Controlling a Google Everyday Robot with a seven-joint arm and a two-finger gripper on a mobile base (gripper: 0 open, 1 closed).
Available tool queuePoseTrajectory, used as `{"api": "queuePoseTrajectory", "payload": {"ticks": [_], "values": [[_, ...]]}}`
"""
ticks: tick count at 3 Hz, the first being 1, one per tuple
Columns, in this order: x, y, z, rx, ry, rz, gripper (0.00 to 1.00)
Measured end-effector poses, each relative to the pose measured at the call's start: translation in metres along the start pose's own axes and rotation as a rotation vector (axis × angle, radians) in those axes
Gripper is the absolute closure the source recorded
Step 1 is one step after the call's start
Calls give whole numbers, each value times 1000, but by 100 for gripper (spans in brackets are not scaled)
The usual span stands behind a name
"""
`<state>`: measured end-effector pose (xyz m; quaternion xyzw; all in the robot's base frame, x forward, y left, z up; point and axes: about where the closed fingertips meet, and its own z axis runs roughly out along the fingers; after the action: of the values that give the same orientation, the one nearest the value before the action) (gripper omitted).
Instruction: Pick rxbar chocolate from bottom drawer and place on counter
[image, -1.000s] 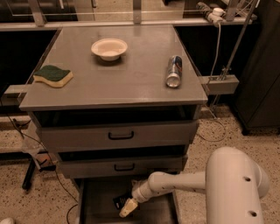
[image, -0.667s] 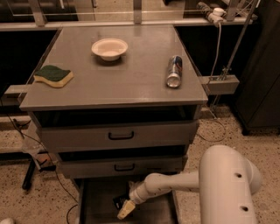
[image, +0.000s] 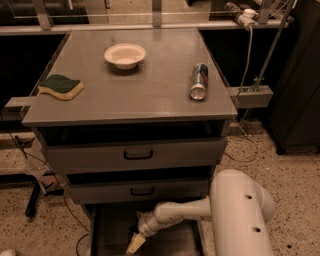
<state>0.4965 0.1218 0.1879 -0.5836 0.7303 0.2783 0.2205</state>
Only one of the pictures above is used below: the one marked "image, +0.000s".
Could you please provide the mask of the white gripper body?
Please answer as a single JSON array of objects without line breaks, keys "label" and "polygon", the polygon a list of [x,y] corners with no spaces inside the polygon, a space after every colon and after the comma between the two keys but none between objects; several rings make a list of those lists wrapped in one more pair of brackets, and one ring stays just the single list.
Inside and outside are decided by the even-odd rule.
[{"label": "white gripper body", "polygon": [[144,237],[151,237],[160,230],[160,223],[158,222],[153,211],[138,212],[138,231]]}]

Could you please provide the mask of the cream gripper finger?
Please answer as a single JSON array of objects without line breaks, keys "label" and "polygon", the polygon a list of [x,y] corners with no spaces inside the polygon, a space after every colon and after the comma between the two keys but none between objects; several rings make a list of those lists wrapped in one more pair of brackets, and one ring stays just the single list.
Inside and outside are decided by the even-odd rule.
[{"label": "cream gripper finger", "polygon": [[131,242],[128,245],[126,254],[127,255],[135,254],[140,249],[140,247],[145,243],[145,241],[146,241],[146,238],[142,234],[140,233],[134,234],[131,239]]}]

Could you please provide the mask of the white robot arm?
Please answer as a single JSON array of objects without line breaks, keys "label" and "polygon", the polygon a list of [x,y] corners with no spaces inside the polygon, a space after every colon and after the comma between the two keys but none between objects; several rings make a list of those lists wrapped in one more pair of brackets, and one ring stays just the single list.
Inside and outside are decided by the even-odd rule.
[{"label": "white robot arm", "polygon": [[127,248],[135,254],[148,237],[184,220],[212,220],[216,256],[274,256],[266,223],[275,214],[272,195],[247,174],[226,169],[214,175],[210,195],[186,202],[161,202],[138,214],[138,232]]}]

